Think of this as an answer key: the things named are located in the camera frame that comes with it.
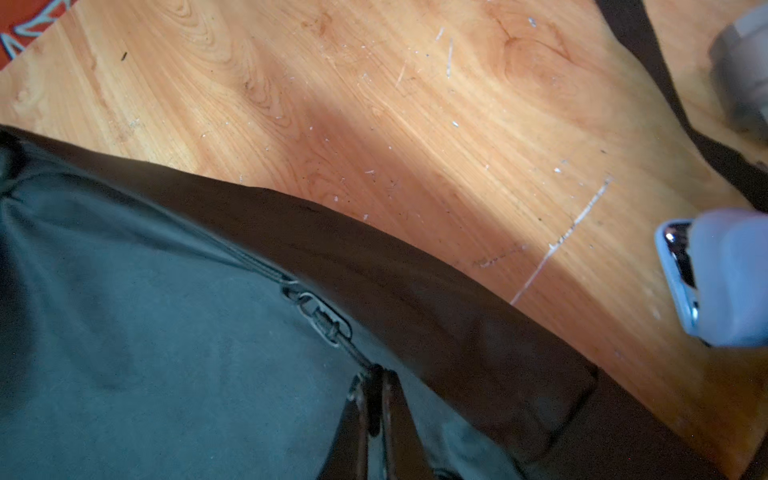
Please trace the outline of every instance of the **wooden floor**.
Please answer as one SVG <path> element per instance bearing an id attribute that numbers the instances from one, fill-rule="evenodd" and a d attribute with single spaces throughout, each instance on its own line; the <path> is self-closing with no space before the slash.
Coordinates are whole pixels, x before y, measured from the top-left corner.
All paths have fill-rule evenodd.
<path id="1" fill-rule="evenodd" d="M 752 161 L 768 150 L 723 125 L 707 48 L 757 3 L 648 0 L 694 126 Z M 731 478 L 766 431 L 768 353 L 685 336 L 652 238 L 746 202 L 591 0 L 80 0 L 0 98 L 2 123 L 311 199 L 436 255 Z"/>

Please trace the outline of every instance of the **white paint speck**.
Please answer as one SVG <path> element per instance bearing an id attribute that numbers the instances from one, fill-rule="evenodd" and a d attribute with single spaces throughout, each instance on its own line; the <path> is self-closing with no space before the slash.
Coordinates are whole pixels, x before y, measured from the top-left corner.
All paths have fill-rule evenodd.
<path id="1" fill-rule="evenodd" d="M 451 37 L 451 42 L 448 45 L 448 66 L 445 68 L 445 74 L 448 76 L 448 78 L 451 77 L 451 58 L 453 57 L 453 37 Z"/>
<path id="2" fill-rule="evenodd" d="M 536 277 L 541 272 L 541 269 L 544 268 L 544 265 L 547 263 L 547 260 L 549 260 L 552 255 L 554 255 L 554 252 L 558 251 L 558 249 L 562 246 L 563 243 L 573 234 L 574 230 L 576 230 L 576 227 L 578 227 L 578 224 L 581 223 L 581 221 L 584 220 L 584 218 L 587 217 L 587 214 L 592 211 L 592 207 L 598 202 L 598 200 L 601 199 L 603 195 L 605 195 L 605 191 L 608 189 L 608 185 L 611 184 L 611 181 L 613 181 L 612 178 L 605 179 L 605 182 L 603 182 L 603 186 L 600 187 L 598 192 L 592 197 L 592 200 L 589 200 L 589 203 L 587 206 L 581 211 L 578 217 L 576 217 L 576 220 L 574 220 L 574 223 L 571 225 L 571 228 L 569 228 L 562 237 L 558 239 L 558 241 L 552 245 L 549 245 L 549 251 L 546 255 L 544 255 L 544 258 L 541 259 L 541 262 L 539 262 L 538 266 L 536 267 L 536 270 L 534 270 L 533 274 L 528 278 L 528 280 L 525 282 L 523 287 L 518 290 L 518 292 L 515 294 L 515 297 L 510 300 L 510 305 L 515 305 L 517 301 L 520 299 L 520 297 L 525 293 L 525 291 L 531 286 L 534 280 L 536 280 Z"/>

